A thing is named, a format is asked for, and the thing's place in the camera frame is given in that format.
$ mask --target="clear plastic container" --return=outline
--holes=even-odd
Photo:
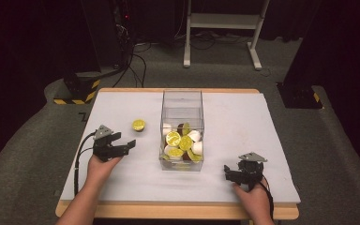
[[[203,166],[202,92],[165,90],[160,132],[162,170],[199,172]]]

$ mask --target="yellow and black tape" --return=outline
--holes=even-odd
[[[68,105],[68,104],[77,104],[77,105],[83,105],[83,104],[89,104],[93,97],[96,94],[96,91],[98,90],[98,85],[100,84],[100,80],[97,80],[92,83],[90,90],[88,90],[87,93],[85,93],[85,98],[55,98],[54,103],[58,105]]]
[[[314,99],[316,102],[320,102],[320,97],[318,97],[317,93],[314,92]]]

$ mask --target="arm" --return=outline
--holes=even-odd
[[[95,155],[90,157],[87,167],[87,177],[83,188],[69,204],[66,212],[61,216],[59,224],[90,225],[93,223],[95,212],[98,207],[98,196],[105,182],[110,177],[113,167],[121,160],[121,157],[102,162]]]
[[[265,179],[262,180],[262,184],[267,186]],[[274,225],[274,221],[270,217],[270,203],[261,185],[256,185],[250,192],[245,192],[235,183],[232,184],[232,187],[256,225]]]

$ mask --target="metal stand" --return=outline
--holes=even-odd
[[[262,30],[265,12],[267,11],[270,0],[264,0],[262,11],[259,15],[233,15],[233,14],[208,14],[191,13],[191,0],[188,0],[187,9],[187,33],[186,46],[184,51],[184,67],[191,66],[191,49],[189,45],[191,27],[204,28],[225,28],[225,29],[246,29],[255,30],[252,42],[247,43],[247,49],[256,70],[262,69],[259,56],[256,53],[256,44]]]

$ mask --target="white tabletop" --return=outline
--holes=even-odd
[[[225,180],[223,165],[237,170],[238,156],[255,152],[268,159],[263,174],[270,184],[274,203],[300,203],[263,94],[202,93],[204,162],[200,172],[161,170],[158,156],[162,95],[162,92],[132,91],[97,94],[82,138],[104,125],[122,132],[122,138],[114,145],[136,140],[136,147],[114,168],[101,201],[236,203],[231,182]],[[137,118],[146,122],[141,133],[131,128]],[[92,145],[93,140],[89,139],[83,149]],[[90,150],[81,156],[80,188],[91,154]],[[74,164],[60,200],[74,197],[73,168]]]

